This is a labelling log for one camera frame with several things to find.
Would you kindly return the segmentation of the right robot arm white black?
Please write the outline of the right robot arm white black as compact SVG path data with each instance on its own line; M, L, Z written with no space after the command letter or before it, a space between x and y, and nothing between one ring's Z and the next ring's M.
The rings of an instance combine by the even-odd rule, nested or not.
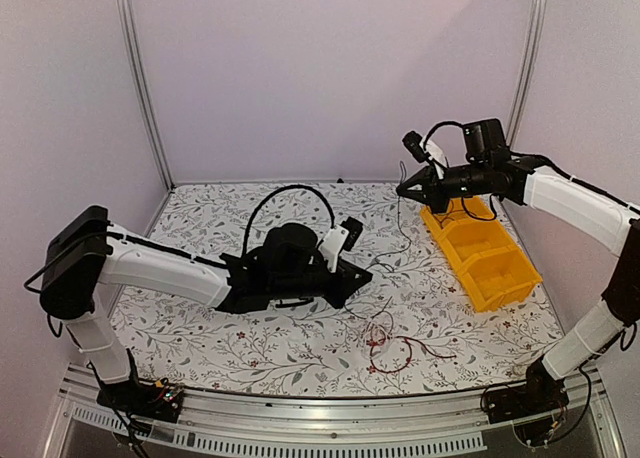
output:
M445 165L432 136L445 126L461 130L466 162ZM601 298L554 346L527 369L517 405L537 414L556 395L554 382L596 356L639 320L639 209L587 183L550 158L513 151L497 118L447 121L426 135L408 132L404 147L422 169L400 184L399 196L440 213L454 198L491 195L557 218L603 245L617 259Z

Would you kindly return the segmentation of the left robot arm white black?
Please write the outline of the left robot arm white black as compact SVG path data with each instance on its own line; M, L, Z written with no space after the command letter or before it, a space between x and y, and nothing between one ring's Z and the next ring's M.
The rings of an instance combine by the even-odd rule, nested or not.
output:
M323 238L309 227L286 223L262 245L216 260L130 233L106 208L84 210L47 248L44 265L24 287L43 311L69 331L111 397L128 412L148 404L131 354L120 343L94 296L98 285L124 285L176 295L227 314L264 311L271 302L298 306L315 298L341 309L372 275L342 258L362 232L349 218Z

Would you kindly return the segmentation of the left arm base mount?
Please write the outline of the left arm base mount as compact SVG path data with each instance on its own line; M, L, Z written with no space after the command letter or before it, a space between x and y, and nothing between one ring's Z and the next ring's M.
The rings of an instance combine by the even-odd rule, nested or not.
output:
M179 385L144 384L129 380L105 384L98 381L97 403L134 417L176 423L182 411L184 389Z

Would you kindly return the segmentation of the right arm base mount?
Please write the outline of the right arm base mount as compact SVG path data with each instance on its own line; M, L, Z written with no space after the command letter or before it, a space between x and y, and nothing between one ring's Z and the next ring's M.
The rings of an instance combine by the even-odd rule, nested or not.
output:
M567 417L564 381L528 378L524 384L487 387L480 408L491 424L523 419L514 426L516 438L534 448L551 443Z

